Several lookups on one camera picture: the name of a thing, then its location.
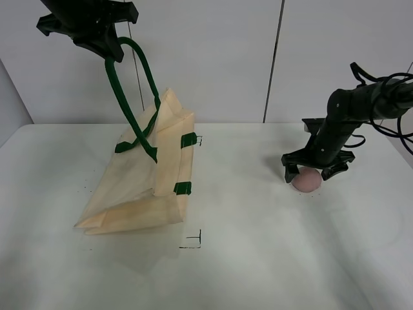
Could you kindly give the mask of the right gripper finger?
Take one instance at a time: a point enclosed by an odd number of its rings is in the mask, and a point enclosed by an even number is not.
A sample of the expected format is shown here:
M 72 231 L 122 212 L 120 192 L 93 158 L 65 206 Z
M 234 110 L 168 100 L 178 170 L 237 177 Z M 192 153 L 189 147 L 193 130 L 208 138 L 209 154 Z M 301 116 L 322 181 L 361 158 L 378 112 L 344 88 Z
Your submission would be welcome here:
M 292 180 L 299 174 L 299 167 L 296 164 L 288 163 L 285 165 L 285 181 L 287 183 L 291 183 Z
M 348 165 L 345 162 L 337 163 L 333 166 L 324 168 L 321 172 L 323 181 L 331 179 L 333 176 L 348 171 Z

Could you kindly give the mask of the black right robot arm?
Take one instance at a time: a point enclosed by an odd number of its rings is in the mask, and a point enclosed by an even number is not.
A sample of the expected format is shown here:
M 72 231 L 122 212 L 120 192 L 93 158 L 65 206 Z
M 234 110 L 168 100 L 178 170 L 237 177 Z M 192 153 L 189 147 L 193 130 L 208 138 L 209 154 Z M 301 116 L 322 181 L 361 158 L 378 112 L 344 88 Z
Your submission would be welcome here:
M 355 159 L 350 149 L 357 146 L 347 146 L 346 142 L 365 123 L 388 137 L 408 140 L 412 134 L 402 134 L 401 129 L 382 129 L 374 122 L 397 119 L 401 125 L 401 117 L 411 108 L 412 74 L 396 73 L 353 90 L 335 90 L 328 99 L 325 118 L 303 120 L 310 133 L 305 147 L 282 155 L 285 181 L 290 183 L 299 175 L 300 166 L 319 169 L 325 181 L 347 171 L 348 164 Z

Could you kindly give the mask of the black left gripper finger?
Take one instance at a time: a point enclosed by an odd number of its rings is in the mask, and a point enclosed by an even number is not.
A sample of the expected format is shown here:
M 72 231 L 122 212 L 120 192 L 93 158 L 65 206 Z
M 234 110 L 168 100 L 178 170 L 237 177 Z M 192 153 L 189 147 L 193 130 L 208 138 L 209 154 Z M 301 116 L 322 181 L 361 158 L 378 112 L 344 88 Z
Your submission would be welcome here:
M 120 63 L 124 57 L 114 24 L 85 30 L 74 36 L 73 42 L 76 46 L 85 48 L 104 59 L 112 58 Z

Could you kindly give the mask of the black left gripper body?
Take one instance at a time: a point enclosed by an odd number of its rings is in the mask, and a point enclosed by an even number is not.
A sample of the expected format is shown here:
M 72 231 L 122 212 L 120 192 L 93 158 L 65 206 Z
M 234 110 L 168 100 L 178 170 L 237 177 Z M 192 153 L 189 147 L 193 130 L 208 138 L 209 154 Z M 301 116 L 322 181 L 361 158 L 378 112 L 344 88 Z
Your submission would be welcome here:
M 50 13 L 40 17 L 37 28 L 51 33 L 80 36 L 120 22 L 136 23 L 138 11 L 132 2 L 119 1 L 43 1 Z

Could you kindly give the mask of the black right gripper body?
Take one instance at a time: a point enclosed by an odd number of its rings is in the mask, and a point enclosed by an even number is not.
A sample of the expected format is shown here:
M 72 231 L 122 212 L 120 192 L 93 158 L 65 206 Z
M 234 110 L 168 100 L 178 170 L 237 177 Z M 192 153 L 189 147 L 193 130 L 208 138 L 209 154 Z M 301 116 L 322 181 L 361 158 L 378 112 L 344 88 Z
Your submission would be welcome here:
M 348 163 L 355 160 L 353 152 L 340 150 L 336 155 L 326 152 L 316 152 L 314 150 L 299 149 L 297 151 L 284 154 L 281 162 L 286 165 L 302 165 L 323 170 L 348 169 Z

